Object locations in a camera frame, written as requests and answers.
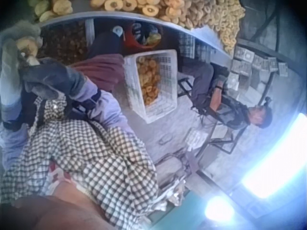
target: white plastic crate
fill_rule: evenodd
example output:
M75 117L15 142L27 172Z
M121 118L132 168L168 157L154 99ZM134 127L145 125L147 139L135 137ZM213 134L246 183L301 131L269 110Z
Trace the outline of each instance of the white plastic crate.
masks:
M145 106L139 81L136 61L140 56L148 56L159 63L161 81L158 83L158 98ZM177 52L159 50L126 56L125 82L130 108L146 123L151 123L177 108Z

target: hand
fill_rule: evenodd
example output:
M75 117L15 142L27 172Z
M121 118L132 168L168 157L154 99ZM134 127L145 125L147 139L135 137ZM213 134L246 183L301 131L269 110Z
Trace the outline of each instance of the hand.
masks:
M223 87L226 81L226 77L224 77L223 75L219 75L213 82L213 88L215 88L216 86Z
M44 58L40 63L19 71L27 92L48 100L58 99L63 94L74 97L80 92L86 81L80 72L51 58Z
M40 40L40 28L29 22L20 21L0 33L0 100L4 106L12 106L21 97L22 84L18 74L16 40L25 36Z

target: pile of dried fruit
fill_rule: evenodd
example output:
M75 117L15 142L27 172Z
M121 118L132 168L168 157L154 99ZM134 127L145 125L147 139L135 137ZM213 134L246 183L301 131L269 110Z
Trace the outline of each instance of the pile of dried fruit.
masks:
M40 22L72 13L69 0L28 0Z
M159 64L151 56L142 56L137 60L137 68L144 104L150 105L159 94L157 87L161 80Z
M188 29L209 25L228 53L235 47L239 19L245 15L239 0L91 0L91 6L142 13Z
M84 21L44 28L38 58L54 58L65 65L83 61L87 53Z

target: shelf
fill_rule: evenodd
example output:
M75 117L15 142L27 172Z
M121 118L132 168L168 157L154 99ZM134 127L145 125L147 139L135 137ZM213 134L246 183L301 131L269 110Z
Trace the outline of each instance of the shelf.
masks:
M187 33L204 43L210 45L212 48L219 51L222 56L225 56L225 58L231 58L230 55L228 55L223 50L223 45L218 38L217 34L211 30L208 26L205 26L203 28L197 28L193 30L187 30L179 25L176 25L174 23L168 23L164 22L162 20L159 20L157 18L147 17L142 14L137 13L129 13L129 12L120 12L120 11L95 11L91 6L90 2L87 0L74 0L72 1L72 7L73 7L73 14L61 16L58 18L54 18L51 20L48 20L46 22L40 23L39 25L41 27L45 26L52 26L59 23L69 22L69 21L75 21L80 19L89 19L89 18L115 18L115 19L129 19L129 20L137 20L137 21L143 21L148 23L154 23L159 24L162 26L166 26L169 28L173 28L178 31L182 31L184 33Z

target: light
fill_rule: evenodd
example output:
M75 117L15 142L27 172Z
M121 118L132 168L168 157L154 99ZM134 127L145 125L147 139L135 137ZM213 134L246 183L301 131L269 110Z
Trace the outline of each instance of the light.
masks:
M307 162L307 118L299 114L290 130L254 170L243 185L260 198L267 198L289 182Z
M209 200L205 210L205 215L208 219L218 222L230 221L234 213L232 206L220 196L215 196Z

